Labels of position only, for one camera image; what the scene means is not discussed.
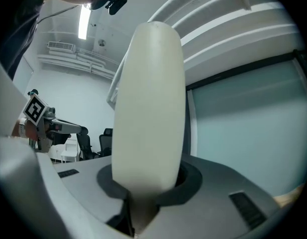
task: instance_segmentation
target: wristwatch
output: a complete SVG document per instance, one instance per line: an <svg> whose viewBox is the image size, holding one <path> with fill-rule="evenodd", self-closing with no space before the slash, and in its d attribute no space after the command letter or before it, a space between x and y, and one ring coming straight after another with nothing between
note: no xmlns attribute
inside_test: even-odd
<svg viewBox="0 0 307 239"><path fill-rule="evenodd" d="M19 125L18 125L18 134L22 138L27 138L26 137L26 131L25 131L25 124L27 122L27 118L21 118L19 120Z"/></svg>

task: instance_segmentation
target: fluorescent light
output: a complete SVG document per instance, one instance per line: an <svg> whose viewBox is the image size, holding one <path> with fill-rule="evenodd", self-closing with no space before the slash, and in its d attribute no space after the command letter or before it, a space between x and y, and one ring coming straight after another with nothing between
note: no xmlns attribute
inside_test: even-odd
<svg viewBox="0 0 307 239"><path fill-rule="evenodd" d="M89 24L90 13L92 11L82 5L82 10L80 11L79 28L78 28L78 38L86 40L87 30Z"/></svg>

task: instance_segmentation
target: white cylindrical object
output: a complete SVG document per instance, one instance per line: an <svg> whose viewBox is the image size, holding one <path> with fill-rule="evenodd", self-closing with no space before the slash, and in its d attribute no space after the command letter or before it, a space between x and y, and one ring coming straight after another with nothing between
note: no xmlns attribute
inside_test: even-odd
<svg viewBox="0 0 307 239"><path fill-rule="evenodd" d="M132 198L173 188L182 154L185 76L180 37L161 22L139 25L115 107L112 176Z"/></svg>

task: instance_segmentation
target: frosted glass panel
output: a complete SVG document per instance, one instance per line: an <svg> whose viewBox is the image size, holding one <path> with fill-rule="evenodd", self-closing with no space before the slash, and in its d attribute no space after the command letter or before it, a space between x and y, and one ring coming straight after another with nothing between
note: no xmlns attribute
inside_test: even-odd
<svg viewBox="0 0 307 239"><path fill-rule="evenodd" d="M24 57L22 57L13 79L13 83L22 94L25 94L32 73L33 70L30 68Z"/></svg>
<svg viewBox="0 0 307 239"><path fill-rule="evenodd" d="M307 93L292 61L193 90L198 157L227 165L273 196L307 172Z"/></svg>

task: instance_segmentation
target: black cable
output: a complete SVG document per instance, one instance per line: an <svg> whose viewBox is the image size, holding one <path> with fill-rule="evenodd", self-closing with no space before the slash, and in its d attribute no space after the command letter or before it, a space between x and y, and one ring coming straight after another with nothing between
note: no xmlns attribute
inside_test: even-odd
<svg viewBox="0 0 307 239"><path fill-rule="evenodd" d="M42 18L40 21L38 21L37 24L39 24L40 22L42 22L44 19L47 19L47 18L50 18L50 17L53 17L53 16L57 16L57 15L63 13L63 12L66 12L66 11L68 11L68 10L74 9L74 8L76 8L76 7L78 7L78 6L79 6L79 5L75 5L75 6L73 6L73 7L70 7L70 8L64 9L64 10L61 10L61 11L59 11L59 12L56 12L56 13L52 14L52 15L49 15L49 16L47 16L47 17L44 17L44 18Z"/></svg>

